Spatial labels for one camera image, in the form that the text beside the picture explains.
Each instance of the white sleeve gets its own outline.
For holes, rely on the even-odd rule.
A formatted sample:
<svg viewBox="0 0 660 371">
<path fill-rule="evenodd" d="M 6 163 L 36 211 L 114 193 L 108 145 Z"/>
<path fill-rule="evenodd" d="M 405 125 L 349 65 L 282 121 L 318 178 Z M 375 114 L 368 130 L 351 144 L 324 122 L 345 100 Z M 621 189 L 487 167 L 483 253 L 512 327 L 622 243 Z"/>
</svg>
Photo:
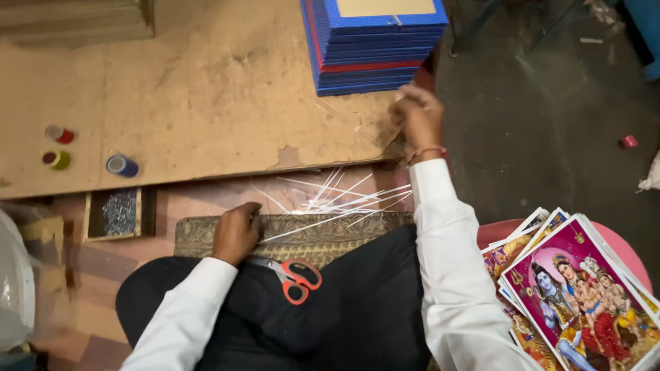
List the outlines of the white sleeve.
<svg viewBox="0 0 660 371">
<path fill-rule="evenodd" d="M 189 371 L 202 357 L 238 270 L 206 257 L 168 291 L 121 371 Z"/>
<path fill-rule="evenodd" d="M 426 344 L 443 371 L 540 370 L 513 344 L 512 323 L 477 247 L 479 224 L 460 202 L 445 160 L 411 168 Z"/>
</svg>

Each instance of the screws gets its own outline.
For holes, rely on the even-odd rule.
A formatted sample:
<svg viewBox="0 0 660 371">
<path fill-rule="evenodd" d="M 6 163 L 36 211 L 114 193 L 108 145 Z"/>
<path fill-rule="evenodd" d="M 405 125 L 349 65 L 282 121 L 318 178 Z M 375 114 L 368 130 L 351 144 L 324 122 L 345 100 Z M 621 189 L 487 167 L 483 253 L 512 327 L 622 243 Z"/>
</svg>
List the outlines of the screws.
<svg viewBox="0 0 660 371">
<path fill-rule="evenodd" d="M 103 205 L 106 235 L 117 236 L 135 231 L 135 188 L 119 190 Z"/>
</svg>

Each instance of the black trousers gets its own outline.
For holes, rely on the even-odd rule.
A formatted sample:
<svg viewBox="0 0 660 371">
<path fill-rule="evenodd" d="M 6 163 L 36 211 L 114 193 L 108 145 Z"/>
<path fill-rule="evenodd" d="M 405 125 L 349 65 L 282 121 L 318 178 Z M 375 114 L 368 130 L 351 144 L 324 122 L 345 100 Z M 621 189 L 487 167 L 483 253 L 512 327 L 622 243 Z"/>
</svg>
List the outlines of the black trousers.
<svg viewBox="0 0 660 371">
<path fill-rule="evenodd" d="M 425 370 L 415 237 L 414 226 L 400 227 L 336 259 L 299 306 L 274 272 L 241 265 L 196 369 Z M 198 262 L 157 259 L 122 284 L 116 308 L 132 347 Z"/>
</svg>

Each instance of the orange-handled scissors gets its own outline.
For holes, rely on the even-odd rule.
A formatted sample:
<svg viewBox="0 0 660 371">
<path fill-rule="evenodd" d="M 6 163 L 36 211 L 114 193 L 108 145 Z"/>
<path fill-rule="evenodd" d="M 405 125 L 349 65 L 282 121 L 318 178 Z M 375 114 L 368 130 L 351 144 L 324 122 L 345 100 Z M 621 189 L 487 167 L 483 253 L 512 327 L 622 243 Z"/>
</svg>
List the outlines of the orange-handled scissors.
<svg viewBox="0 0 660 371">
<path fill-rule="evenodd" d="M 291 259 L 280 263 L 265 257 L 251 257 L 247 262 L 275 271 L 282 283 L 284 296 L 293 305 L 305 302 L 310 290 L 316 290 L 323 282 L 319 270 L 306 261 Z"/>
</svg>

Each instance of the cardboard sheet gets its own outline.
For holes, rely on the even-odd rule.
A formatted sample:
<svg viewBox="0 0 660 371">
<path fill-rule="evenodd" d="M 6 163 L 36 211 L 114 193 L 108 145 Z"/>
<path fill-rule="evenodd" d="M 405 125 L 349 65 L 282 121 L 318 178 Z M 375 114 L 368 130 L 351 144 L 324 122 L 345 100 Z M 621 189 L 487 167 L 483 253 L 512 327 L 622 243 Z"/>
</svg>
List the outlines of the cardboard sheet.
<svg viewBox="0 0 660 371">
<path fill-rule="evenodd" d="M 342 17 L 435 13 L 432 0 L 336 0 Z"/>
</svg>

